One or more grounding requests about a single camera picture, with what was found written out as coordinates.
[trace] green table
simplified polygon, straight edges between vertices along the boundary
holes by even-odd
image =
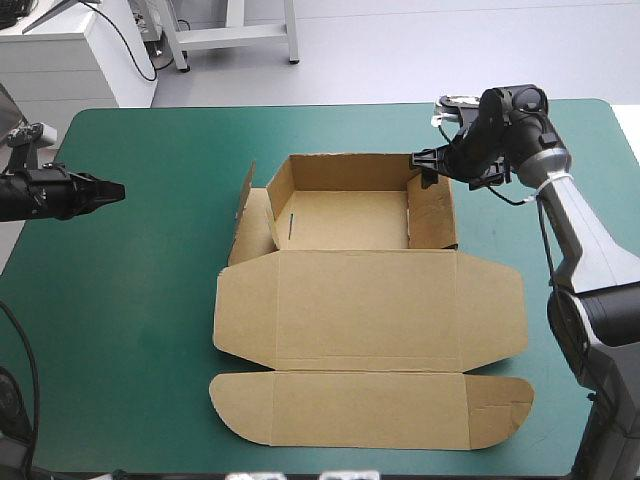
[[[610,107],[557,101],[551,110],[585,197],[614,237],[640,253],[640,169]],[[40,365],[36,463],[60,471],[565,473],[590,404],[547,326],[535,207],[513,208],[463,185],[455,186],[460,248],[511,265],[525,279],[529,348],[482,369],[526,378],[536,389],[513,438],[474,452],[270,448],[233,434],[210,404],[214,375],[260,368],[211,343],[216,275],[250,162],[258,165],[255,185],[264,185],[293,152],[439,145],[431,111],[409,104],[77,116],[58,160],[124,183],[127,199],[69,222],[29,222],[0,278],[0,298],[24,323]],[[516,183],[503,191],[528,193]],[[4,321],[0,364],[18,374],[30,402],[27,363]]]

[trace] white cabinet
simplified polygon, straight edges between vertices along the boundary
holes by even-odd
[[[151,106],[157,81],[143,79],[105,19],[77,4],[26,35],[22,29],[48,10],[36,10],[0,30],[0,83],[30,121],[58,130],[58,144],[76,113],[89,108]],[[127,0],[98,6],[120,29],[146,76],[154,76]]]

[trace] cardboard box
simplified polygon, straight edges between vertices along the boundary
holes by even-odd
[[[407,154],[291,155],[267,186],[281,250],[457,246],[443,178],[423,190]]]
[[[417,247],[457,243],[447,182],[418,191],[406,155],[291,156],[266,192],[249,181],[213,339],[275,371],[213,379],[234,432],[267,445],[468,450],[518,429],[531,386],[464,372],[526,348],[520,275]]]

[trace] white zip tie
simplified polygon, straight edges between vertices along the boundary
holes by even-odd
[[[560,180],[561,178],[570,178],[571,180],[573,180],[573,176],[568,173],[568,172],[563,172],[563,173],[558,173],[557,175],[552,175],[549,178],[547,178],[544,182],[542,182],[540,184],[540,186],[536,189],[536,191],[533,193],[533,195],[529,195],[527,198],[523,198],[522,201],[524,203],[531,203],[533,201],[536,200],[536,198],[538,198],[538,195],[540,195],[540,192],[542,192],[542,190],[544,190],[544,188],[549,185],[550,183],[555,182],[556,180]]]

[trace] cardboard flap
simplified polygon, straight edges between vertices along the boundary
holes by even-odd
[[[272,253],[220,272],[213,330],[213,343],[219,350],[273,365],[279,260]]]
[[[253,176],[256,173],[256,162],[251,162],[249,166],[249,171],[247,175],[244,177],[244,181],[242,182],[242,188],[240,189],[240,199],[238,200],[238,209],[236,210],[236,224],[233,231],[234,237],[237,236],[238,228],[240,226],[240,222],[242,221],[242,215],[244,214],[244,209],[247,204],[247,199],[249,198],[249,192],[251,191],[251,182],[253,181]]]
[[[248,191],[242,213],[239,217],[229,265],[245,262],[275,252],[269,229],[268,218],[272,216],[269,196],[264,188],[251,188]]]
[[[279,251],[222,271],[214,343],[279,370],[460,372],[526,347],[517,272],[452,250]]]
[[[224,423],[256,443],[470,450],[517,430],[533,391],[520,379],[469,378],[470,389],[459,373],[240,373],[218,375],[209,393]],[[486,406],[492,415],[478,413]]]
[[[527,348],[527,312],[520,273],[457,253],[456,308],[461,371],[510,358]]]
[[[471,449],[504,441],[524,423],[534,392],[520,378],[464,375],[469,408]]]
[[[422,188],[420,175],[407,183],[409,248],[456,248],[456,222],[450,181]]]

